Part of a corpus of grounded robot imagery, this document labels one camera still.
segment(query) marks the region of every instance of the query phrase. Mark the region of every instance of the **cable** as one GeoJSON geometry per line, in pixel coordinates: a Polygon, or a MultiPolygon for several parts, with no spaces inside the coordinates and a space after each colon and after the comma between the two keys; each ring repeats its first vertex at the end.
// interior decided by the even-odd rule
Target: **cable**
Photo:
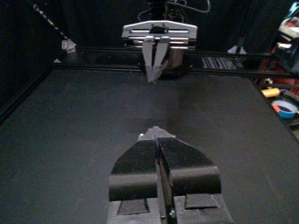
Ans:
{"type": "Polygon", "coordinates": [[[196,11],[196,12],[200,12],[200,13],[208,13],[210,11],[210,0],[206,0],[206,5],[208,5],[206,10],[197,10],[197,9],[192,8],[190,6],[182,5],[180,3],[166,2],[166,4],[182,7],[186,10],[196,11]]]}
{"type": "Polygon", "coordinates": [[[137,14],[137,20],[138,20],[138,22],[141,22],[142,20],[141,20],[141,16],[145,14],[145,13],[148,13],[150,10],[144,10],[144,11],[141,11],[138,14],[137,14]]]}

